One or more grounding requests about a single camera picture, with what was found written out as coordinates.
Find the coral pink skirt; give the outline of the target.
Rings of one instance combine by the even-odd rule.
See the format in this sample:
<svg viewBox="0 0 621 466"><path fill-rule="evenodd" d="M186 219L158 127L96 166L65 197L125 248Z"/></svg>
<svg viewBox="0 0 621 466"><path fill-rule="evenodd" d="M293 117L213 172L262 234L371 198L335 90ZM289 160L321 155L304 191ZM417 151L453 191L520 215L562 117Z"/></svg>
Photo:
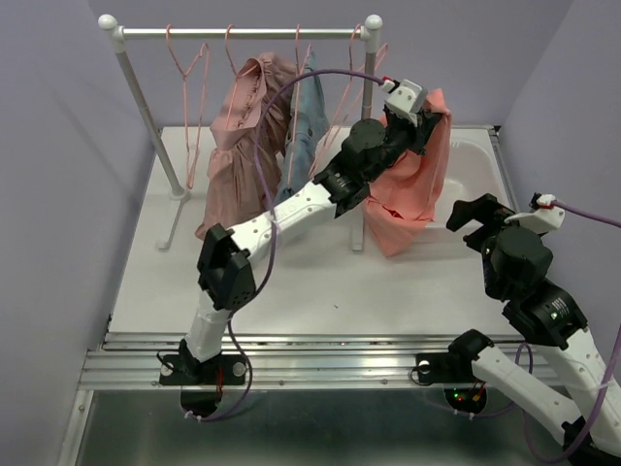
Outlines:
<svg viewBox="0 0 621 466"><path fill-rule="evenodd" d="M441 115L425 146L426 153L405 151L371 184L370 196L362 205L365 223L386 257L404 252L434 220L441 197L449 161L452 113L440 88L429 92L424 108Z"/></svg>

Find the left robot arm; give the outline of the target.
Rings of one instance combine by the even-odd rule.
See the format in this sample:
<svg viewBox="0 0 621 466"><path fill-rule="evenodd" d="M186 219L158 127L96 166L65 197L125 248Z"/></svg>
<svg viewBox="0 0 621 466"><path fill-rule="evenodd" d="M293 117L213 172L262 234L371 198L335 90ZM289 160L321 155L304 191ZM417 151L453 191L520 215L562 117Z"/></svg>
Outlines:
<svg viewBox="0 0 621 466"><path fill-rule="evenodd" d="M422 110L386 121L356 122L339 152L298 192L244 223L226 228L217 223L204 238L197 261L199 304L190 330L176 352L161 357L160 384L242 385L249 366L239 355L222 351L231 317L256 298L263 286L255 267L274 262L276 248L357 207L370 185L393 167L407 150L425 147L441 114Z"/></svg>

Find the pink hanger of coral skirt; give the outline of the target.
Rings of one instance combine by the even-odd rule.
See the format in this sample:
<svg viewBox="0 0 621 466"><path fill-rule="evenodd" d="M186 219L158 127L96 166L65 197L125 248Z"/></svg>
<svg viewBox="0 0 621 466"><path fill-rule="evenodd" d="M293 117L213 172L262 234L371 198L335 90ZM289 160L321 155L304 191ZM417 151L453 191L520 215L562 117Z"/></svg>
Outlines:
<svg viewBox="0 0 621 466"><path fill-rule="evenodd" d="M348 68L350 71L363 72L366 74L373 74L378 67L380 66L384 56L388 51L388 44L384 43L377 52L377 55L374 59L373 64L371 65L371 70L366 71L365 65L361 65L360 67L354 66L353 60L353 44L356 41L354 35L351 35L348 42ZM309 170L309 176L312 178L319 170L320 162L322 158L329 152L330 148L334 144L335 140L339 136L341 130L345 127L345 124L348 118L353 114L353 111L356 107L358 107L358 100L362 97L364 93L364 85L369 83L368 81L363 81L358 90L356 96L353 99L348 98L348 94L353 87L353 77L348 78L348 82L343 90L342 97L340 99L339 105L337 106L333 117L330 122L330 126L325 134L325 136L321 139L321 141L317 144L317 149L315 151L315 156L313 163Z"/></svg>

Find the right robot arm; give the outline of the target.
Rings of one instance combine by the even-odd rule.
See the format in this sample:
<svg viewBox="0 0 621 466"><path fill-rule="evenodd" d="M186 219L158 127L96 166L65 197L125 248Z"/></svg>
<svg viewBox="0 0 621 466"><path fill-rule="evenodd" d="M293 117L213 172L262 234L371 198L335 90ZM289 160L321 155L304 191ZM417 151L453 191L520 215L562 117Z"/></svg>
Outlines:
<svg viewBox="0 0 621 466"><path fill-rule="evenodd" d="M553 253L543 236L561 227L571 207L552 194L534 195L530 211L516 213L495 196L454 203L446 223L455 232L472 220L464 237L481 255L485 294L503 303L503 315L540 354L567 391L551 389L507 359L486 336L469 330L448 347L446 367L494 385L544 426L562 447L560 461L573 465L620 462L620 385L614 378L620 348L604 361L588 320L573 297L547 278Z"/></svg>

